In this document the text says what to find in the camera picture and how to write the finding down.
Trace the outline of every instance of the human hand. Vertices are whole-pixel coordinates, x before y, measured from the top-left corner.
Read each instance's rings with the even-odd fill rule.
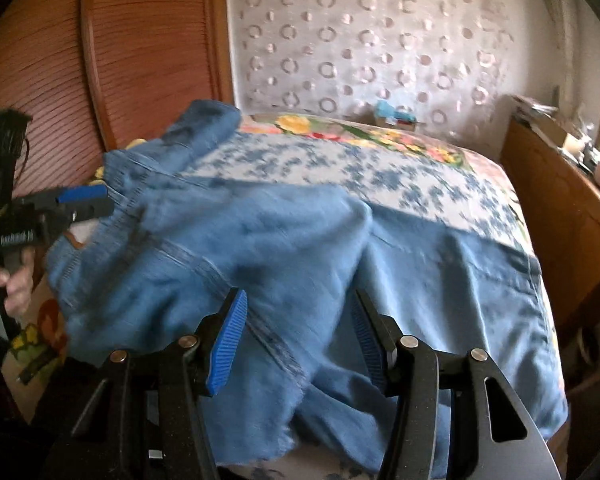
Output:
[[[10,275],[7,270],[0,268],[0,287],[7,288],[4,309],[11,317],[24,314],[31,302],[34,256],[35,250],[32,247],[26,247],[22,250],[22,266],[17,272]]]

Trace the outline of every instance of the mattress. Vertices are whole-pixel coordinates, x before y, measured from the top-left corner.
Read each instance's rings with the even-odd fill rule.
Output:
[[[233,138],[184,174],[299,185],[338,184],[369,202],[473,231],[532,253],[517,197],[504,170],[477,153],[419,134],[315,116],[244,115]],[[74,229],[74,234],[79,240],[92,228],[83,225]],[[543,297],[559,363],[544,291]],[[34,304],[28,313],[30,325],[3,367],[26,419],[32,416],[56,364],[42,370],[27,388],[15,377],[47,343],[61,355],[66,347],[58,305],[46,282],[34,292]],[[233,466],[232,470],[245,478],[262,479],[374,477],[312,444],[302,444],[278,460]]]

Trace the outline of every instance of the blue denim garment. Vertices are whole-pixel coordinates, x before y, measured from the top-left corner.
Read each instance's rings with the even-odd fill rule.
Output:
[[[333,186],[178,176],[238,121],[233,107],[194,102],[162,139],[107,153],[114,214],[85,248],[62,238],[47,256],[72,356],[99,365],[115,348],[161,349],[240,286],[247,327],[227,386],[204,404],[217,462],[282,455],[295,416],[377,470],[394,402],[370,384],[352,332],[347,291],[359,286],[434,348],[487,349],[544,436],[558,429],[566,401],[534,259]],[[441,403],[437,476],[448,445]]]

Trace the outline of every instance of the patterned wallpaper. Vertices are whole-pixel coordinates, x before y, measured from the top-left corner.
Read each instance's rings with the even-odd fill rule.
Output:
[[[368,121],[480,148],[514,38],[495,0],[229,0],[237,105]]]

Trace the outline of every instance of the blue cloth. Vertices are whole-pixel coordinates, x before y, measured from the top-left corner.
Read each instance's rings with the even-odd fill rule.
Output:
[[[157,351],[239,286],[246,329],[227,386],[203,405],[216,461],[281,456],[296,428],[377,470],[395,403],[370,384],[352,330],[348,292],[364,288],[433,348],[487,349],[542,434],[558,429],[566,401],[533,258],[336,186],[178,174],[239,120],[197,101],[163,138],[105,155],[115,212],[84,248],[61,238],[47,255],[72,356],[100,365],[116,348]],[[441,395],[436,476],[445,405]]]

